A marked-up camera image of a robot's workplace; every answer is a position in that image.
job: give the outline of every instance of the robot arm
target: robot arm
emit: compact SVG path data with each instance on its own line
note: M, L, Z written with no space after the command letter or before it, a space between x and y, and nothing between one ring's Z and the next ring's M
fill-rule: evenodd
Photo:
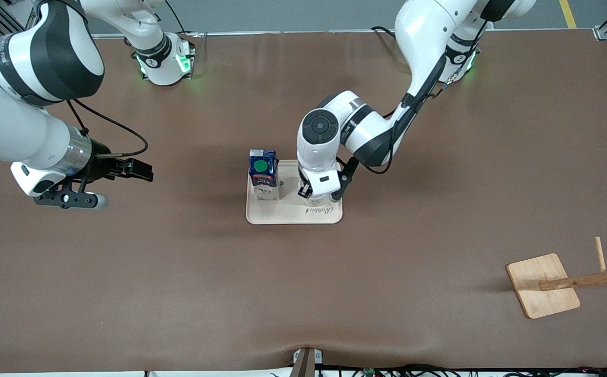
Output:
M152 83L172 85L191 75L194 46L164 33L150 12L165 0L81 0L87 14L121 31L136 52L143 74Z
M36 7L33 28L0 37L0 160L13 163L17 183L39 204L98 208L106 198L84 193L88 183L116 176L151 181L151 167L108 158L106 146L45 110L95 94L104 66L76 0ZM71 190L73 182L81 190Z
M332 200L339 200L359 163L379 167L391 162L437 81L452 81L468 67L475 49L473 43L477 43L476 36L481 36L485 26L478 20L498 21L521 15L534 3L535 0L407 0L395 23L397 44L412 75L406 94L389 119L351 91L328 96L306 115L297 137L302 186L299 195L313 204L330 193L334 193ZM337 172L340 145L354 157L344 169L349 172Z

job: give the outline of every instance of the wooden stand base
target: wooden stand base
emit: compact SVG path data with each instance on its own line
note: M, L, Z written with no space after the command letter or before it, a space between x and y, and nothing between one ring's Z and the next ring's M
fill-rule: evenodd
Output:
M573 288L541 291L543 281L567 278L556 254L511 263L506 267L524 314L531 319L578 308L580 300Z

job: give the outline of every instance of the table surface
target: table surface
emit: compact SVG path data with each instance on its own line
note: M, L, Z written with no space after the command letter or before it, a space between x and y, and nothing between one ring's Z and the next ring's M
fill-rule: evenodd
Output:
M294 158L329 93L391 110L410 81L394 41L210 38L172 87L142 81L122 41L98 45L86 103L148 138L155 181L96 182L109 208L59 210L0 162L0 372L274 368L302 346L327 364L607 367L607 288L530 320L505 270L554 252L596 272L594 236L607 262L607 43L591 30L487 33L389 174L359 171L344 219L317 226L248 224L248 150ZM82 114L113 151L138 149Z

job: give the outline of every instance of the wooden rod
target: wooden rod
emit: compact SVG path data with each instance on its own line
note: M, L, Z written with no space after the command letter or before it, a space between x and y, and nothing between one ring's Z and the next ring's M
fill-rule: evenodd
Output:
M595 237L597 244L597 258L599 258L599 268L601 272L605 272L605 260L603 259L603 249L601 248L601 237Z
M541 291L554 291L555 289L574 288L576 286L593 286L607 284L607 271L598 274L580 276L577 278L557 279L556 281L544 281L538 285Z

